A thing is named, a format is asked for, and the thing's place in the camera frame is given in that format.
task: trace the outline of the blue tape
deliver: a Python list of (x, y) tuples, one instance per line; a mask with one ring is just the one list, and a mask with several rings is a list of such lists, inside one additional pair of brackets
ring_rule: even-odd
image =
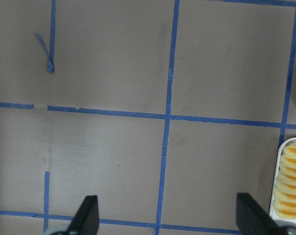
[(33, 104), (16, 104), (16, 103), (1, 103), (0, 108), (14, 108), (14, 109), (34, 109)]
[(295, 54), (296, 54), (296, 9), (295, 9), (295, 17), (294, 17), (294, 25), (293, 25), (293, 35), (292, 35), (289, 70), (288, 70), (286, 89), (285, 89), (285, 98), (284, 98), (284, 107), (283, 107), (283, 114), (282, 114), (282, 126), (281, 126), (280, 138), (279, 138), (279, 146), (283, 143), (284, 138), (285, 138), (285, 128), (286, 128), (287, 117), (288, 117), (288, 112), (289, 112), (291, 87), (292, 87), (294, 64), (295, 64)]
[(50, 173), (45, 172), (45, 192), (44, 192), (44, 232), (48, 229), (49, 223), (49, 182)]
[(101, 110), (101, 109), (84, 109), (84, 108), (77, 109), (73, 107), (59, 107), (59, 106), (48, 106), (48, 111), (82, 113), (82, 114), (99, 114), (99, 115), (111, 115), (111, 116), (134, 117), (134, 118), (165, 119), (164, 114), (134, 113), (134, 112), (111, 111), (111, 110)]
[(54, 72), (54, 46), (55, 46), (55, 15), (56, 15), (56, 0), (51, 0), (51, 19), (50, 19), (50, 49), (49, 54), (44, 41), (38, 33), (34, 33), (38, 38), (48, 60), (48, 72)]
[(72, 216), (65, 216), (65, 215), (49, 215), (49, 219), (59, 219), (59, 220), (72, 220)]
[(286, 124), (286, 129), (294, 129), (294, 130), (296, 130), (296, 124)]
[(0, 215), (11, 215), (11, 216), (44, 218), (44, 215), (43, 214), (30, 213), (30, 212), (19, 212), (19, 211), (0, 211)]
[(241, 234), (241, 232), (238, 230), (190, 227), (190, 226), (179, 226), (179, 225), (168, 225), (168, 224), (163, 224), (161, 228), (172, 229), (172, 230), (182, 230), (182, 231), (204, 232), (204, 233), (217, 233), (217, 234)]
[(155, 228), (156, 224), (152, 223), (142, 223), (142, 222), (132, 222), (123, 220), (111, 220), (111, 219), (101, 219), (101, 224), (114, 224), (114, 225), (125, 225), (134, 227), (145, 227), (145, 228)]
[(171, 115), (171, 119), (172, 120), (212, 122), (212, 123), (232, 124), (232, 125), (245, 125), (245, 126), (275, 127), (275, 128), (281, 128), (281, 125), (282, 125), (279, 122), (249, 121), (249, 120), (225, 119), (225, 118), (214, 118), (214, 117), (194, 117), (194, 116)]
[(44, 41), (42, 40), (41, 36), (38, 34), (38, 33), (34, 33), (36, 35), (36, 37), (38, 38), (42, 48), (44, 49), (45, 53), (46, 53), (46, 56), (47, 56), (47, 59), (48, 59), (48, 72), (49, 73), (53, 73), (53, 63), (49, 57), (49, 54), (48, 54), (48, 51), (47, 51), (47, 48), (46, 48), (46, 45), (44, 43)]
[(56, 15), (56, 0), (51, 0), (51, 21), (50, 21), (50, 61), (54, 65), (54, 45), (55, 45), (55, 15)]
[(163, 194), (164, 194), (165, 174), (166, 174), (166, 165), (167, 165), (168, 140), (169, 140), (170, 121), (171, 121), (172, 83), (173, 83), (173, 73), (174, 73), (179, 3), (180, 3), (179, 0), (175, 0), (174, 10), (173, 10), (171, 47), (170, 47), (170, 59), (169, 59), (169, 73), (168, 73), (168, 85), (167, 85), (167, 100), (166, 100), (166, 116), (165, 116), (164, 134), (163, 134), (163, 141), (162, 141), (162, 157), (161, 157), (161, 169), (160, 169), (160, 181), (159, 181), (159, 193), (158, 193), (158, 206), (157, 206), (157, 215), (156, 215), (155, 235), (159, 235), (160, 229), (158, 229), (158, 228), (161, 227)]
[(225, 2), (233, 3), (248, 3), (258, 5), (273, 5), (273, 6), (296, 6), (296, 2), (293, 1), (279, 1), (279, 0), (222, 0)]

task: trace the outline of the white plastic container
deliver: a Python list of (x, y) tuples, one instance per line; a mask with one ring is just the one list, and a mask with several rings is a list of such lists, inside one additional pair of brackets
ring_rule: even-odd
[[(279, 171), (279, 164), (280, 164), (280, 159), (281, 159), (281, 155), (283, 154), (283, 150), (286, 146), (288, 146), (289, 144), (296, 142), (296, 138), (290, 138), (286, 141), (284, 141), (281, 146), (279, 147), (279, 151), (277, 154), (277, 160), (276, 160), (276, 167), (275, 167), (275, 175), (274, 175), (274, 184), (276, 183), (276, 178), (278, 175), (278, 171)], [(270, 217), (279, 225), (279, 226), (285, 226), (285, 225), (292, 225), (294, 227), (296, 227), (296, 219), (282, 219), (280, 218), (276, 213), (275, 210), (273, 208), (273, 201), (274, 201), (274, 196), (273, 196), (273, 188), (272, 188), (272, 196), (271, 196), (271, 204), (270, 204), (270, 211), (269, 211), (269, 215)]]

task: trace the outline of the blue painter's tape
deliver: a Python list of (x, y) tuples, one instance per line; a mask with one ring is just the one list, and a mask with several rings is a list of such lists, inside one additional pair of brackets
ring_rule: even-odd
[(11, 215), (11, 216), (44, 218), (44, 215), (43, 214), (30, 213), (30, 212), (19, 212), (19, 211), (0, 211), (0, 215)]
[(1, 103), (0, 108), (14, 108), (14, 109), (34, 109), (33, 104), (16, 104), (16, 103)]
[(285, 138), (285, 128), (286, 128), (286, 123), (287, 123), (290, 97), (291, 97), (291, 87), (292, 87), (294, 64), (295, 64), (295, 54), (296, 54), (296, 8), (295, 8), (289, 70), (288, 70), (286, 89), (285, 89), (285, 98), (284, 98), (284, 107), (283, 107), (283, 114), (282, 114), (282, 126), (281, 126), (280, 138), (279, 138), (279, 146), (283, 143), (284, 138)]
[(47, 59), (48, 59), (48, 72), (53, 73), (53, 63), (52, 63), (52, 61), (51, 61), (51, 59), (49, 57), (46, 45), (45, 45), (44, 41), (42, 40), (41, 36), (38, 33), (34, 33), (34, 34), (38, 38), (42, 48), (44, 49), (44, 52), (45, 52), (46, 56), (47, 56)]
[(72, 220), (73, 217), (65, 215), (49, 215), (49, 219)]
[(221, 123), (221, 124), (233, 124), (233, 125), (245, 125), (245, 126), (275, 127), (275, 128), (281, 128), (281, 125), (282, 125), (279, 122), (249, 121), (249, 120), (225, 119), (225, 118), (214, 118), (214, 117), (194, 117), (194, 116), (171, 115), (171, 119), (172, 120), (211, 122), (211, 123)]
[(286, 124), (286, 129), (294, 129), (294, 130), (296, 130), (296, 124)]
[(167, 158), (161, 158), (161, 169), (160, 169), (160, 180), (159, 180), (159, 192), (158, 192), (158, 204), (157, 204), (157, 216), (156, 216), (156, 228), (161, 226), (162, 206), (163, 206), (163, 195), (164, 195), (164, 184), (166, 175)]
[(233, 3), (248, 3), (258, 5), (273, 5), (273, 6), (296, 6), (296, 2), (293, 1), (279, 1), (279, 0), (223, 0), (225, 2)]
[(155, 228), (155, 224), (152, 223), (142, 223), (142, 222), (132, 222), (123, 220), (111, 220), (111, 219), (101, 219), (101, 224), (114, 224), (114, 225), (126, 225), (134, 227), (145, 227), (145, 228)]
[(51, 21), (50, 21), (50, 61), (54, 65), (54, 46), (55, 46), (55, 17), (56, 17), (56, 0), (51, 0)]
[(167, 85), (167, 100), (166, 100), (166, 116), (165, 116), (164, 134), (163, 134), (163, 140), (162, 140), (162, 157), (161, 157), (161, 169), (160, 169), (155, 235), (159, 235), (159, 232), (160, 232), (159, 228), (161, 227), (163, 194), (164, 194), (164, 184), (165, 184), (167, 154), (168, 154), (168, 140), (169, 140), (170, 121), (171, 121), (172, 83), (173, 83), (173, 74), (174, 74), (174, 61), (175, 61), (176, 36), (177, 36), (177, 25), (178, 25), (178, 15), (179, 15), (179, 3), (180, 3), (180, 0), (175, 0), (174, 10), (173, 10), (171, 47), (170, 47), (170, 59), (169, 59), (169, 73), (168, 73), (168, 85)]
[(49, 182), (50, 173), (45, 172), (45, 192), (44, 192), (44, 232), (48, 229), (49, 223)]
[(241, 234), (241, 232), (238, 230), (178, 226), (178, 225), (168, 225), (168, 224), (162, 224), (161, 228), (162, 229), (172, 229), (172, 230), (182, 230), (182, 231), (195, 231), (195, 232), (203, 232), (203, 233)]
[(111, 110), (101, 110), (101, 109), (84, 109), (84, 108), (77, 109), (73, 107), (59, 107), (59, 106), (48, 106), (48, 111), (82, 113), (82, 114), (99, 114), (99, 115), (111, 115), (111, 116), (134, 117), (134, 118), (165, 119), (164, 114), (148, 114), (148, 113), (135, 113), (135, 112), (111, 111)]

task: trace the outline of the gray floor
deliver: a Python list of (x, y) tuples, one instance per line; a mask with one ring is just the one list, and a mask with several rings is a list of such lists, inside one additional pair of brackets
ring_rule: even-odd
[(237, 192), (268, 210), (280, 133), (296, 137), (286, 5), (180, 1), (166, 144), (173, 0), (57, 0), (54, 74), (33, 35), (49, 48), (51, 1), (1, 0), (0, 102), (34, 109), (0, 107), (0, 234), (67, 225), (88, 194), (100, 235), (236, 234)]

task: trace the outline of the orange and yellow slices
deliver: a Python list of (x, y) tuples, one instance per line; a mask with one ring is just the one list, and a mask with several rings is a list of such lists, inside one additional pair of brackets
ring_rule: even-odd
[(284, 148), (273, 189), (273, 208), (283, 219), (296, 219), (296, 142)]

